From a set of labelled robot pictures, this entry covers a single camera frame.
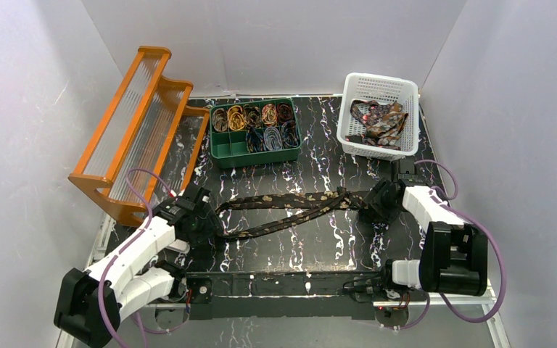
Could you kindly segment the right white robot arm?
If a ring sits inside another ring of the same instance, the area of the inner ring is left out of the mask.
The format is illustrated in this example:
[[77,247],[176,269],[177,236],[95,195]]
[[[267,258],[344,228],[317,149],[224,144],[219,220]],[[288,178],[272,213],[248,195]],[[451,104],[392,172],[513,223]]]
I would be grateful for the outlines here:
[[388,291],[410,290],[480,297],[487,288],[487,237],[473,224],[450,211],[438,191],[429,186],[411,159],[392,164],[391,179],[379,181],[366,193],[353,193],[350,203],[367,223],[389,225],[410,213],[425,233],[417,260],[385,262],[378,274],[356,277],[343,291],[357,300]]

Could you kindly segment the dark floral tie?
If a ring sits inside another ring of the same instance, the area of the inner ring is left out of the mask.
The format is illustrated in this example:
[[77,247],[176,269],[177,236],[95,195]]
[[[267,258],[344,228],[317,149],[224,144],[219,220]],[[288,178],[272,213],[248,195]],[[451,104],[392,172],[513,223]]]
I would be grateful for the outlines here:
[[349,191],[338,187],[335,191],[264,194],[231,199],[220,204],[215,212],[218,215],[227,210],[295,209],[301,212],[254,228],[218,236],[226,240],[253,239],[315,220],[334,210],[365,210],[371,207],[366,201],[367,194],[366,191]]

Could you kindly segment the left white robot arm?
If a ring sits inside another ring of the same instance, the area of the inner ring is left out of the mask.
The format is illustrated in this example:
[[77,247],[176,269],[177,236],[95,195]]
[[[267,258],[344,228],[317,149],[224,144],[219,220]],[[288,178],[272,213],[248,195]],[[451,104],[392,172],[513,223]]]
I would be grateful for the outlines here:
[[190,184],[159,203],[139,228],[100,261],[68,271],[59,290],[54,325],[89,347],[105,347],[120,324],[160,298],[189,300],[183,267],[166,260],[149,263],[164,249],[188,254],[217,233],[221,222],[211,193]]

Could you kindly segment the white plastic basket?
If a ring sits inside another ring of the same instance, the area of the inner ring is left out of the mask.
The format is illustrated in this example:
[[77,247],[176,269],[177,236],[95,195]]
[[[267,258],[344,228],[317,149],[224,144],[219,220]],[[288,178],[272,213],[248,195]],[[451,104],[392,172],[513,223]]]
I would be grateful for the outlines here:
[[[375,100],[381,105],[398,102],[409,113],[398,145],[401,150],[385,149],[352,142],[360,139],[365,128],[350,114],[354,100]],[[345,80],[337,126],[337,138],[347,154],[393,161],[409,157],[418,151],[419,103],[418,87],[409,80],[367,73],[350,73]]]

